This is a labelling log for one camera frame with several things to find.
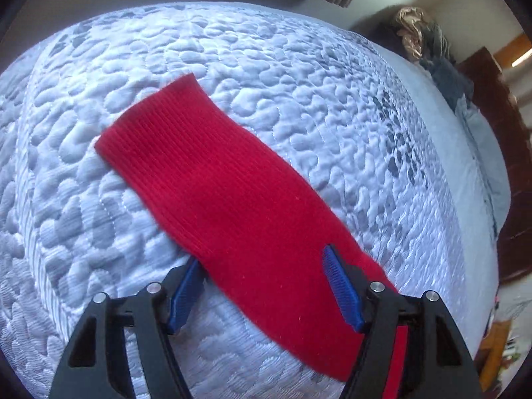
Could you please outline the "grey quilted bedspread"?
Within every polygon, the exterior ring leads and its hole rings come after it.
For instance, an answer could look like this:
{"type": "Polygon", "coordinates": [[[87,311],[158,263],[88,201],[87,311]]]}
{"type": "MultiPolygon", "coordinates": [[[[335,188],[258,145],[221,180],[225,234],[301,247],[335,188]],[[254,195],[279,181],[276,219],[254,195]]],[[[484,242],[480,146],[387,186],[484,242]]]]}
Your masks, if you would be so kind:
{"type": "Polygon", "coordinates": [[[256,5],[148,5],[53,34],[1,74],[1,351],[32,398],[336,398],[363,293],[334,249],[470,354],[509,180],[456,84],[357,33],[256,5]]]}

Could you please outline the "pile of clothes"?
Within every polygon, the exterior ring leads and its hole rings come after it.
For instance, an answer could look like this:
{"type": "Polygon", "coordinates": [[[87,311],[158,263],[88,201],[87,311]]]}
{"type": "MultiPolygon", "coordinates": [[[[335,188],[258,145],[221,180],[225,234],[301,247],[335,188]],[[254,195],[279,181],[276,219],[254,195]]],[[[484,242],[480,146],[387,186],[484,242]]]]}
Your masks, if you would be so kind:
{"type": "Polygon", "coordinates": [[[422,8],[403,6],[393,17],[408,58],[430,74],[449,106],[455,110],[459,99],[471,104],[474,84],[456,69],[451,43],[441,26],[422,8]]]}

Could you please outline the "light blue pillow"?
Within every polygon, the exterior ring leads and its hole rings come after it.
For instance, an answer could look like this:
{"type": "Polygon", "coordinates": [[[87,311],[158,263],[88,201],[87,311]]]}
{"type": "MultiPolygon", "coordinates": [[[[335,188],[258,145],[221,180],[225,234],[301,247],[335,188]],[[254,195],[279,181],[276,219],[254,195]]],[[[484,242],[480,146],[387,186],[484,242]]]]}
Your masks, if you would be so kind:
{"type": "Polygon", "coordinates": [[[465,95],[457,100],[455,114],[480,169],[494,237],[498,239],[511,204],[509,175],[499,141],[480,109],[465,95]]]}

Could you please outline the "red knit sweater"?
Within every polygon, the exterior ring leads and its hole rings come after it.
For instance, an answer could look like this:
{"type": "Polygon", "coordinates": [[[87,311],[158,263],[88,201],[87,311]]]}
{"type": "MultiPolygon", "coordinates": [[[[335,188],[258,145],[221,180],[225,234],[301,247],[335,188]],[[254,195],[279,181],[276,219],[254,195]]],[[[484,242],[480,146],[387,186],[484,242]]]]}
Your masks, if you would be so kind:
{"type": "Polygon", "coordinates": [[[347,379],[362,337],[333,298],[323,249],[372,280],[386,275],[295,169],[191,75],[129,108],[95,148],[254,325],[317,372],[347,379]]]}

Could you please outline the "dark wooden headboard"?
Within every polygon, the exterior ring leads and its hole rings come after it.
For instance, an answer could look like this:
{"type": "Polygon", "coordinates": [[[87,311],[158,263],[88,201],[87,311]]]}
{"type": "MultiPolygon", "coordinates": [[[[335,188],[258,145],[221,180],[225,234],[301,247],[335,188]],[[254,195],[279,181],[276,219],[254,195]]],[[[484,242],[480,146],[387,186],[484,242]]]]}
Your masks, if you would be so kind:
{"type": "Polygon", "coordinates": [[[531,273],[531,144],[517,102],[493,55],[481,48],[458,65],[474,83],[472,101],[495,134],[509,178],[509,215],[499,234],[499,282],[531,273]]]}

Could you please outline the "wooden desk cabinet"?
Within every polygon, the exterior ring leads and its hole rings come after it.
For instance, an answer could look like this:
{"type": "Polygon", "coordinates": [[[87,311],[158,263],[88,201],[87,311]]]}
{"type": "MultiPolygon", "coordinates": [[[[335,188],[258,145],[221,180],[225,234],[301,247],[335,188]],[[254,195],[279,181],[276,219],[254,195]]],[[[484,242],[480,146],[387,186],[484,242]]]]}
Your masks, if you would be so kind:
{"type": "Polygon", "coordinates": [[[481,391],[487,392],[495,382],[501,367],[504,349],[509,340],[512,320],[494,322],[482,339],[474,359],[481,391]]]}

